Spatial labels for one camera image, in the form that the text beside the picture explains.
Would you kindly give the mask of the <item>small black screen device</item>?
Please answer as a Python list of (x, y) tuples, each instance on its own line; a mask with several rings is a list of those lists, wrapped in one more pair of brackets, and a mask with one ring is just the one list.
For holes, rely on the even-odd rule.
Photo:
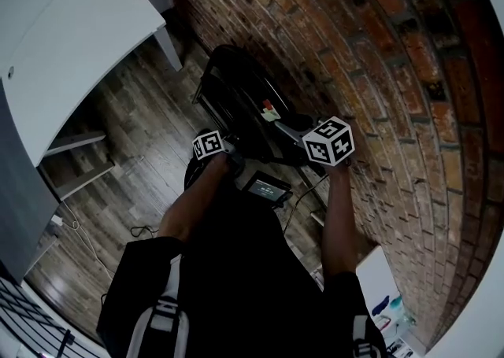
[(242, 191), (261, 197), (272, 208), (282, 207), (293, 195), (290, 183), (261, 171), (256, 171), (252, 175)]

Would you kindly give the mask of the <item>person's black clothing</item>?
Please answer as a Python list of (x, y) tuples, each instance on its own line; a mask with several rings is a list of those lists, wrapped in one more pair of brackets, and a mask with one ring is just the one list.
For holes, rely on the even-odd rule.
[(187, 242), (126, 245), (97, 332), (112, 358), (387, 358), (358, 277), (319, 287), (274, 211), (228, 184)]

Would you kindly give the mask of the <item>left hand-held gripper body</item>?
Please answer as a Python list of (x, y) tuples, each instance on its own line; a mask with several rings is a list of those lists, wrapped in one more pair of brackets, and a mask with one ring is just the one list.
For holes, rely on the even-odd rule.
[(232, 172), (242, 174), (245, 160), (236, 146), (222, 138), (219, 131), (202, 131), (192, 142), (194, 155), (199, 164), (205, 165), (218, 153), (225, 153), (230, 160)]

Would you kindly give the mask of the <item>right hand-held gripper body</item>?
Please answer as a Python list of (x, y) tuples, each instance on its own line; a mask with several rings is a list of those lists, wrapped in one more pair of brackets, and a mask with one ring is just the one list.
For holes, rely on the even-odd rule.
[(278, 120), (275, 126), (291, 138), (296, 146), (303, 148), (311, 162), (335, 167), (354, 152), (351, 127), (336, 116), (304, 131), (296, 131)]

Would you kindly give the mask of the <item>grey table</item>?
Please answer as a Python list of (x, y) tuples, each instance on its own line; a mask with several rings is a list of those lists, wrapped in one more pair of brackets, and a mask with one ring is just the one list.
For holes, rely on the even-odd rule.
[(22, 282), (58, 206), (20, 140), (0, 79), (0, 277)]

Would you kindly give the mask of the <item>black grid panel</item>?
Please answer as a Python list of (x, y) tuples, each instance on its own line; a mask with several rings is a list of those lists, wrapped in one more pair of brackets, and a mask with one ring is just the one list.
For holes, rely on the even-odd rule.
[(59, 326), (24, 290), (0, 277), (0, 322), (35, 355), (71, 358), (69, 330)]

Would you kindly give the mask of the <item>person's left forearm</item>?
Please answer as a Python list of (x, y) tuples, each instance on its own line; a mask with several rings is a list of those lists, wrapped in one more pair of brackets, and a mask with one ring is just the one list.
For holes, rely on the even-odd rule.
[(157, 236), (186, 242), (212, 205), (229, 170), (227, 155), (216, 154), (197, 180), (165, 212)]

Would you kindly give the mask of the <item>white table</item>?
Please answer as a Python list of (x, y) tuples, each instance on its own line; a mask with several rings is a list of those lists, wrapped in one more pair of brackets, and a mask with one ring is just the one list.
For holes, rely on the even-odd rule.
[(386, 296), (391, 301), (401, 295), (380, 246), (358, 264), (357, 276), (371, 319), (384, 337), (388, 353), (393, 358), (424, 358), (424, 348), (417, 344), (412, 333), (415, 319), (408, 313), (403, 301), (398, 310), (390, 309), (388, 305), (378, 316), (372, 316), (372, 309)]
[(155, 37), (181, 69), (150, 0), (0, 0), (0, 139), (30, 173), (103, 77)]

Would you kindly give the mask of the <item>black folding chair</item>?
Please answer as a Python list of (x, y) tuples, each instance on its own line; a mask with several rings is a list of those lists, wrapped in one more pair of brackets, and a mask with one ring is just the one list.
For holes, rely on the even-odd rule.
[(314, 128), (315, 119), (296, 112), (274, 79), (243, 48), (219, 45), (209, 56), (194, 103), (209, 114), (224, 137), (245, 158), (264, 164), (307, 166), (323, 176), (321, 164), (308, 160), (306, 151), (261, 116), (269, 100), (281, 118), (296, 131)]

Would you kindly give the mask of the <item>person's right forearm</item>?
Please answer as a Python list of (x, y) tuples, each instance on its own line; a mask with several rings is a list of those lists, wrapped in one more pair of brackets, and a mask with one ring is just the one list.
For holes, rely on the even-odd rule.
[(328, 205), (321, 243), (324, 279), (342, 272), (356, 272), (358, 236), (350, 190), (350, 174), (345, 164), (326, 169), (329, 178)]

